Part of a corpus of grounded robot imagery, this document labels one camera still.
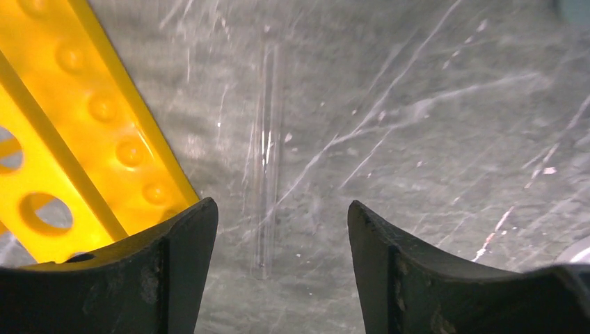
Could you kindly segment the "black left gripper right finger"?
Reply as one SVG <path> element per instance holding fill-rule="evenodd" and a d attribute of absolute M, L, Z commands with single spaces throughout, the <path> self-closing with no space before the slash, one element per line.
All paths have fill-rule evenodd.
<path fill-rule="evenodd" d="M 588 333 L 589 266 L 524 273 L 452 255 L 359 201 L 348 210 L 367 333 Z"/>

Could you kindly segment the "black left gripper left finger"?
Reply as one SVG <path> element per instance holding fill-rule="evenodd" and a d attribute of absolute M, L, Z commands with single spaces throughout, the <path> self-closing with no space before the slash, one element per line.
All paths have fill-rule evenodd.
<path fill-rule="evenodd" d="M 1 269 L 2 333 L 192 333 L 218 227 L 205 198 L 110 246 Z"/>

